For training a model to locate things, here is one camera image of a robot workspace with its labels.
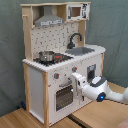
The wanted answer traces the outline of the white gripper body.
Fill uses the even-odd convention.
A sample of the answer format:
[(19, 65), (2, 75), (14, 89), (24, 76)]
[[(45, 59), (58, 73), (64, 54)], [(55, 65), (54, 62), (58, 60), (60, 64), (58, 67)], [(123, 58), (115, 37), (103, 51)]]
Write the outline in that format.
[(79, 73), (73, 73), (71, 75), (72, 86), (73, 86), (73, 96), (75, 99), (82, 99), (82, 89), (87, 85), (87, 79)]

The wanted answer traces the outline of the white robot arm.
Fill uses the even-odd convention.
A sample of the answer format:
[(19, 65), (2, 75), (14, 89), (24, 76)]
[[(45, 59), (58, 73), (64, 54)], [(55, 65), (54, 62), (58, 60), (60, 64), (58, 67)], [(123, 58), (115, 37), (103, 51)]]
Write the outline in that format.
[(82, 100), (87, 97), (96, 102), (110, 100), (128, 105), (128, 87), (123, 93), (114, 92), (110, 89), (107, 79), (103, 76), (96, 76), (91, 82), (88, 82), (85, 76), (73, 73), (71, 80), (73, 96), (76, 99)]

